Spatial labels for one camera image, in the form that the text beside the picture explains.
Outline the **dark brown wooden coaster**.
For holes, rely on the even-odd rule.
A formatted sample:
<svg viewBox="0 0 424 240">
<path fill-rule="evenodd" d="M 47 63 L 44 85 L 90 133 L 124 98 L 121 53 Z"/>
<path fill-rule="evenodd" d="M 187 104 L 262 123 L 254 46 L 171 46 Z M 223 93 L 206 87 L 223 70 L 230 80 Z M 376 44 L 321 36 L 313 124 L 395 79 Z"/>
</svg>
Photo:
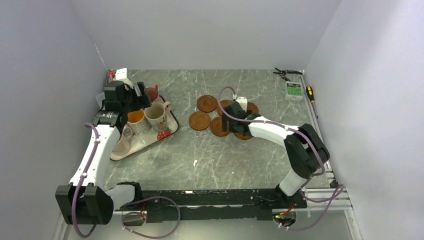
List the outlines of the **dark brown wooden coaster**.
<svg viewBox="0 0 424 240">
<path fill-rule="evenodd" d="M 252 136 L 249 136 L 249 135 L 244 135 L 244 134 L 241 134 L 241 133 L 238 133 L 238 132 L 235 132 L 234 133 L 234 135 L 238 138 L 238 139 L 240 139 L 240 140 L 249 140 L 249 139 L 251 139 L 252 138 Z"/>
</svg>

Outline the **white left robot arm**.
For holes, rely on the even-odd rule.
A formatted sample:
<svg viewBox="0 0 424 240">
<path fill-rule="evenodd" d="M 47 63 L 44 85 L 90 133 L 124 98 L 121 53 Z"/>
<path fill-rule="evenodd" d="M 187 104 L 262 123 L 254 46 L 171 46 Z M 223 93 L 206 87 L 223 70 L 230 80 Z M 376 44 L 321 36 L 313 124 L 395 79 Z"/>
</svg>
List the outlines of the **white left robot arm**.
<svg viewBox="0 0 424 240">
<path fill-rule="evenodd" d="M 122 206 L 139 209 L 144 203 L 137 182 L 121 182 L 111 190 L 103 187 L 107 163 L 120 140 L 128 113 L 151 106 L 145 85 L 139 81 L 129 85 L 121 80 L 104 85 L 105 99 L 94 115 L 91 137 L 84 157 L 67 185 L 55 192 L 64 221 L 68 225 L 106 225 L 113 212 Z"/>
</svg>

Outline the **cream patterned mug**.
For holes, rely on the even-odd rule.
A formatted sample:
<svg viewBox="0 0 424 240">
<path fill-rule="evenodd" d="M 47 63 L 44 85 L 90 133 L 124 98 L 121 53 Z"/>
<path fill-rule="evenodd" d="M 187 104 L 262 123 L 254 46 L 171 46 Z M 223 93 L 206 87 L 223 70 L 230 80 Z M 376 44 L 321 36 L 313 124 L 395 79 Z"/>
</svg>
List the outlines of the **cream patterned mug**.
<svg viewBox="0 0 424 240">
<path fill-rule="evenodd" d="M 165 132 L 168 127 L 168 113 L 171 111 L 173 104 L 169 101 L 164 103 L 153 102 L 150 107 L 144 109 L 144 115 L 151 125 L 152 129 L 157 133 Z"/>
</svg>

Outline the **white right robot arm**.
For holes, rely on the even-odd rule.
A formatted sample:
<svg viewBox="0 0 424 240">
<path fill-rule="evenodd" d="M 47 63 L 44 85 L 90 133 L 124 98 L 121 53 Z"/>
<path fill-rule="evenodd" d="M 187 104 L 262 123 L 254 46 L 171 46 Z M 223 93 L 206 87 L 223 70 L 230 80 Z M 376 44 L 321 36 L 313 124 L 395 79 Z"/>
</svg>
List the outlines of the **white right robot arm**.
<svg viewBox="0 0 424 240">
<path fill-rule="evenodd" d="M 331 155 L 312 125 L 292 126 L 272 121 L 244 110 L 237 101 L 219 108 L 223 130 L 265 139 L 285 148 L 290 170 L 276 187 L 275 200 L 280 207 L 289 207 L 309 179 L 325 173 L 324 163 Z"/>
</svg>

